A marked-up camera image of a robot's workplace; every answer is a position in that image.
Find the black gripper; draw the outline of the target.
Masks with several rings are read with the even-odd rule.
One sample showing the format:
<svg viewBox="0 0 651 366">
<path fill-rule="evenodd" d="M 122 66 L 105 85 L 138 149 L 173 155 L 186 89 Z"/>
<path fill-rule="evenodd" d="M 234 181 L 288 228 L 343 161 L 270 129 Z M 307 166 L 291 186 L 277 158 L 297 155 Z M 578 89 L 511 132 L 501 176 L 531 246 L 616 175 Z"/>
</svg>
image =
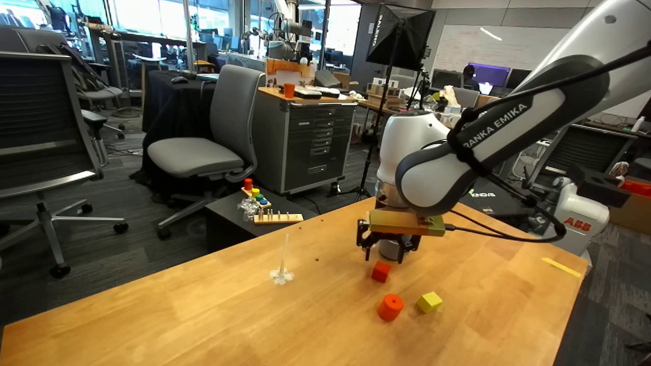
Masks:
<svg viewBox="0 0 651 366">
<path fill-rule="evenodd" d="M 418 236 L 373 231 L 366 219 L 355 223 L 355 243 L 363 250 L 366 263 L 376 250 L 384 259 L 402 263 L 406 252 L 418 247 Z"/>
</svg>

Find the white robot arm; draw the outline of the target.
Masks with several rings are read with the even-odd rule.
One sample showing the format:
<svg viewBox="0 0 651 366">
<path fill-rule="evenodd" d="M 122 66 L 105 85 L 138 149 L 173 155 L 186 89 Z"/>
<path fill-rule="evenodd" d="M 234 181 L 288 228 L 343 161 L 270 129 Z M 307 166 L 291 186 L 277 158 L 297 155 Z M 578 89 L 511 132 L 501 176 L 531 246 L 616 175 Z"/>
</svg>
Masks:
<svg viewBox="0 0 651 366">
<path fill-rule="evenodd" d="M 453 128 L 430 114 L 392 115 L 382 132 L 376 204 L 450 212 L 476 179 L 534 141 L 648 89 L 648 0 L 601 0 L 509 95 Z"/>
</svg>

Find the white ABB robot base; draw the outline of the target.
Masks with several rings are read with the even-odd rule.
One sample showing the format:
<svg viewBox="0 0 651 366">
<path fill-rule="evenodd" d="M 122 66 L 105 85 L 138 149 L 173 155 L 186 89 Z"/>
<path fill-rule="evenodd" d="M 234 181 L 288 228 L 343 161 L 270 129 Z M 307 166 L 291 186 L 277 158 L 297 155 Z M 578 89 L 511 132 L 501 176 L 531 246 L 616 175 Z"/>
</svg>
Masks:
<svg viewBox="0 0 651 366">
<path fill-rule="evenodd" d="M 553 205 L 553 218 L 565 228 L 565 236 L 556 240 L 556 246 L 588 257 L 588 247 L 594 236 L 607 228 L 610 209 L 600 201 L 580 195 L 578 184 L 568 176 L 558 179 L 556 186 L 559 192 Z"/>
</svg>

